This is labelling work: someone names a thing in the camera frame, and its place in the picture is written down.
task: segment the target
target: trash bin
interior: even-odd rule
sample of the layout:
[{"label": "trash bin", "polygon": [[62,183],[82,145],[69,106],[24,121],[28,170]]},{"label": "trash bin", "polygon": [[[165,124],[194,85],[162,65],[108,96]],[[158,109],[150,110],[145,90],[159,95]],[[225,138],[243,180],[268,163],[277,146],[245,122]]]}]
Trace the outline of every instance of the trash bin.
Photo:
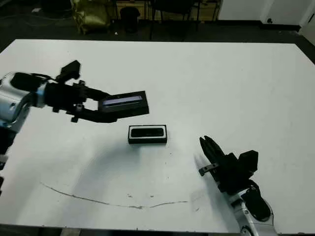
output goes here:
[{"label": "trash bin", "polygon": [[127,33],[138,31],[138,16],[140,16],[140,12],[135,7],[127,6],[120,10],[120,18]]}]

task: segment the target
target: chair leg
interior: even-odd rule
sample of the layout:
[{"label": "chair leg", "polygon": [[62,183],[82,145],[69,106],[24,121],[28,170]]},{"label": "chair leg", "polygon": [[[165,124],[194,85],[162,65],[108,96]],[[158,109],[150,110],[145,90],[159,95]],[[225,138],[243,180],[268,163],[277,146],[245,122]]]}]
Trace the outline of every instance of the chair leg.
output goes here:
[{"label": "chair leg", "polygon": [[218,2],[216,2],[215,11],[214,11],[213,16],[212,16],[212,21],[214,21],[214,19],[215,19],[217,7],[218,7]]},{"label": "chair leg", "polygon": [[196,30],[198,30],[198,25],[199,25],[199,11],[200,11],[200,0],[198,0]]},{"label": "chair leg", "polygon": [[189,12],[188,12],[187,21],[189,21],[190,15],[191,15],[191,9],[190,9]]},{"label": "chair leg", "polygon": [[152,23],[151,23],[151,29],[150,29],[150,40],[152,39],[153,24],[154,24],[155,15],[156,15],[156,10],[154,8],[152,8]]},{"label": "chair leg", "polygon": [[147,18],[147,2],[144,1],[144,20]]},{"label": "chair leg", "polygon": [[116,11],[116,20],[118,20],[118,7],[117,7],[116,1],[115,1],[115,11]]}]

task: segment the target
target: small black box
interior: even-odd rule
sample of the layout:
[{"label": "small black box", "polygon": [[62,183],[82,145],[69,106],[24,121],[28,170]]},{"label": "small black box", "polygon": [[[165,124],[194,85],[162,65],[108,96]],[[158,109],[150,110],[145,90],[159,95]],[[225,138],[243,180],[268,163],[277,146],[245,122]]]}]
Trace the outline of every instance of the small black box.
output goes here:
[{"label": "small black box", "polygon": [[128,142],[130,144],[166,144],[166,125],[130,125]]}]

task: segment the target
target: metal bracket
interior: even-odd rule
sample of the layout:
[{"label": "metal bracket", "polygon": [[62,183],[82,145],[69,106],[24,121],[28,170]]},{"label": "metal bracket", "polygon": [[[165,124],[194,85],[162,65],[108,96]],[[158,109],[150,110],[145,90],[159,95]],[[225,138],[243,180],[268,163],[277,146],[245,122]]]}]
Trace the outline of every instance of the metal bracket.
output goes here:
[{"label": "metal bracket", "polygon": [[219,166],[218,163],[214,163],[214,164],[205,166],[205,167],[199,169],[199,173],[201,176],[204,176],[205,173],[210,172],[211,170],[217,168],[218,166]]}]

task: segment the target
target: pen mark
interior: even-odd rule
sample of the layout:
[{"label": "pen mark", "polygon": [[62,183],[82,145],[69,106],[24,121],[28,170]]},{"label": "pen mark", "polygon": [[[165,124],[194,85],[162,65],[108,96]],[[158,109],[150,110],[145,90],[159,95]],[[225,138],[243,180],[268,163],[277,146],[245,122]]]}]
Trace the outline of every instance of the pen mark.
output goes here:
[{"label": "pen mark", "polygon": [[145,209],[145,208],[155,208],[155,207],[160,207],[160,206],[169,205],[169,204],[188,203],[188,201],[177,201],[177,202],[160,203],[160,204],[157,204],[157,205],[154,205],[154,206],[127,206],[127,205],[111,204],[111,203],[102,202],[102,201],[98,201],[98,200],[94,200],[94,199],[90,199],[90,198],[80,197],[80,196],[77,196],[77,195],[74,195],[74,194],[68,194],[68,193],[62,192],[62,191],[60,191],[60,190],[58,190],[56,188],[53,188],[53,187],[51,187],[51,186],[49,186],[49,185],[47,185],[47,184],[45,184],[43,182],[40,182],[40,184],[45,186],[46,188],[49,188],[49,189],[53,190],[54,192],[60,193],[62,195],[68,196],[68,197],[77,198],[77,199],[86,200],[86,201],[89,201],[89,202],[99,203],[99,204],[113,206],[113,207],[126,207],[126,208],[135,208],[135,209],[138,209],[138,210],[142,210],[142,209]]}]

